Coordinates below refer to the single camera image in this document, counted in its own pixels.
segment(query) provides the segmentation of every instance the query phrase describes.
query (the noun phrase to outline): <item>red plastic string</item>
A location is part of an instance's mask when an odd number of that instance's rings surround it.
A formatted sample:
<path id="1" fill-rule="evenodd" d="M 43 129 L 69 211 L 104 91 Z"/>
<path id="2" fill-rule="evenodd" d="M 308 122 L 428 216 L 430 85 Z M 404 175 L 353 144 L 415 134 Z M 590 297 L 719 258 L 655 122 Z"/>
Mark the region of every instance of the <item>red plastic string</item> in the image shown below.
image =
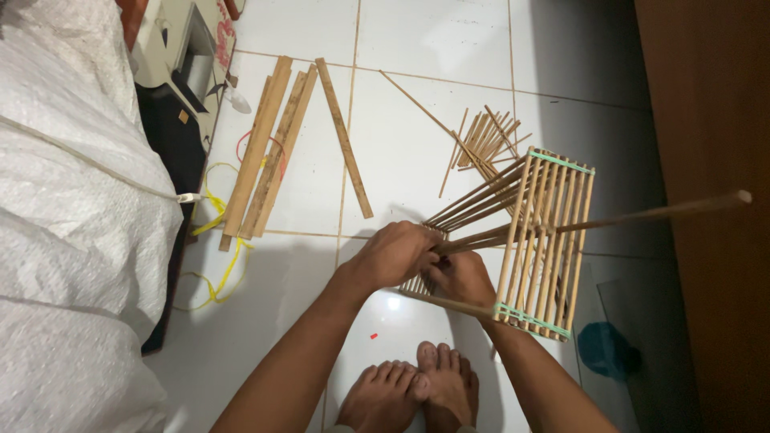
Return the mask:
<path id="1" fill-rule="evenodd" d="M 243 141 L 247 136 L 251 134 L 251 131 L 243 134 L 243 136 L 238 140 L 238 144 L 236 144 L 236 158 L 242 163 L 243 159 L 240 157 L 240 142 Z M 274 139 L 273 137 L 270 137 L 272 141 L 274 141 L 275 144 L 278 146 L 281 146 L 281 181 L 283 181 L 283 175 L 286 174 L 286 150 L 283 148 L 283 144 L 278 143 L 278 140 Z"/>

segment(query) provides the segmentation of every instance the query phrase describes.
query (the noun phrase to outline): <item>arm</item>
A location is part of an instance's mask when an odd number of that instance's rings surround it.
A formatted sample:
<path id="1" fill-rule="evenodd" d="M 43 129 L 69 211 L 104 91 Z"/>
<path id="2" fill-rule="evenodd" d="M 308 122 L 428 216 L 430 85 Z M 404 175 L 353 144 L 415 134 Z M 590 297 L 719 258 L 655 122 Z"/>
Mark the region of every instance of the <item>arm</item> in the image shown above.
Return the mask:
<path id="1" fill-rule="evenodd" d="M 452 299 L 478 307 L 494 305 L 494 287 L 477 253 L 455 254 L 429 271 Z M 507 324 L 480 322 L 500 354 L 532 431 L 617 431 L 534 337 Z"/>
<path id="2" fill-rule="evenodd" d="M 428 250 L 440 241 L 406 221 L 378 231 L 256 366 L 211 432 L 305 431 L 363 303 L 438 261 Z"/>

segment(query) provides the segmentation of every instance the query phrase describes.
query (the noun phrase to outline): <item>green rubber band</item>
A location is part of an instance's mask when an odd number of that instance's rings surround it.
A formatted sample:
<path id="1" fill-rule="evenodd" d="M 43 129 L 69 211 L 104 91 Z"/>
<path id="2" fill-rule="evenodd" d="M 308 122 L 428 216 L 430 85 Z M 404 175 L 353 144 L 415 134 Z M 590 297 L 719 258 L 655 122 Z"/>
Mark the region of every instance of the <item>green rubber band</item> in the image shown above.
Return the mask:
<path id="1" fill-rule="evenodd" d="M 535 317 L 532 317 L 531 315 L 529 315 L 527 313 L 524 313 L 523 311 L 519 311 L 519 310 L 517 310 L 515 308 L 508 307 L 506 304 L 503 304 L 501 302 L 498 302 L 498 303 L 496 303 L 494 305 L 494 312 L 496 314 L 504 314 L 506 316 L 513 317 L 513 318 L 516 318 L 518 320 L 523 320 L 523 321 L 526 321 L 526 322 L 530 322 L 530 323 L 536 324 L 538 326 L 542 326 L 542 327 L 544 327 L 546 329 L 549 329 L 549 330 L 551 330 L 551 331 L 553 331 L 553 332 L 555 332 L 555 333 L 557 333 L 557 334 L 559 334 L 559 335 L 561 335 L 563 337 L 566 337 L 568 340 L 569 340 L 570 336 L 572 335 L 572 333 L 570 331 L 567 331 L 566 329 L 564 329 L 562 327 L 554 326 L 552 324 L 549 324 L 548 322 L 543 322 L 543 321 L 541 321 L 539 319 L 536 319 Z M 528 329 L 523 329 L 523 331 L 526 331 L 526 332 L 528 332 L 528 333 L 530 333 L 530 334 L 532 334 L 534 336 L 537 336 L 537 337 L 542 337 L 542 335 L 534 333 L 534 332 L 532 332 L 532 331 L 530 331 Z"/>
<path id="2" fill-rule="evenodd" d="M 589 170 L 589 169 L 581 167 L 581 166 L 579 166 L 577 164 L 568 163 L 567 161 L 562 161 L 561 159 L 554 158 L 553 156 L 543 155 L 542 153 L 537 153 L 534 150 L 530 150 L 529 152 L 527 152 L 527 154 L 535 156 L 535 157 L 540 158 L 540 159 L 545 159 L 546 161 L 551 161 L 552 163 L 556 163 L 556 164 L 560 164 L 562 166 L 569 167 L 571 169 L 575 169 L 577 171 L 581 171 L 583 173 L 588 173 L 588 174 L 590 174 L 592 176 L 594 174 L 596 174 L 595 170 Z"/>

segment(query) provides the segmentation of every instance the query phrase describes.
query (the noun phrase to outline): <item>hand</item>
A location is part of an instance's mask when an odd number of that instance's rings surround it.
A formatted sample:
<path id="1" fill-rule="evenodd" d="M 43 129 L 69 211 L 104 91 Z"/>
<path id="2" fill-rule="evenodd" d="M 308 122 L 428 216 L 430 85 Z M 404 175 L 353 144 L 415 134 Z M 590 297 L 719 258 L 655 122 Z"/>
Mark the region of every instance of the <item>hand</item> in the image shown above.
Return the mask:
<path id="1" fill-rule="evenodd" d="M 395 287 L 427 270 L 439 260 L 430 248 L 444 241 L 440 232 L 409 221 L 390 223 L 377 231 L 355 257 L 340 268 L 369 296 L 383 287 Z"/>
<path id="2" fill-rule="evenodd" d="M 492 307 L 497 301 L 487 267 L 473 251 L 450 255 L 430 266 L 428 273 L 452 300 L 477 307 Z"/>

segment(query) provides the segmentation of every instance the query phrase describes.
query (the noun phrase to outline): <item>foot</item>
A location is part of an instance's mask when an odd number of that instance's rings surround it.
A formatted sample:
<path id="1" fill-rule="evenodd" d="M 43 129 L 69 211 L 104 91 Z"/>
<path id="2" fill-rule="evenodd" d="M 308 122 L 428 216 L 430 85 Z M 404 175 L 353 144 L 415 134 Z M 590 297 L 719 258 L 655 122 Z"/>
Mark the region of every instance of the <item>foot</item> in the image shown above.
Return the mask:
<path id="1" fill-rule="evenodd" d="M 417 347 L 417 366 L 430 382 L 430 393 L 423 405 L 426 431 L 457 431 L 463 425 L 476 427 L 479 379 L 470 369 L 470 361 L 444 343 L 436 348 L 423 341 Z"/>
<path id="2" fill-rule="evenodd" d="M 372 365 L 348 391 L 336 423 L 355 431 L 401 433 L 412 423 L 429 391 L 427 376 L 408 362 Z"/>

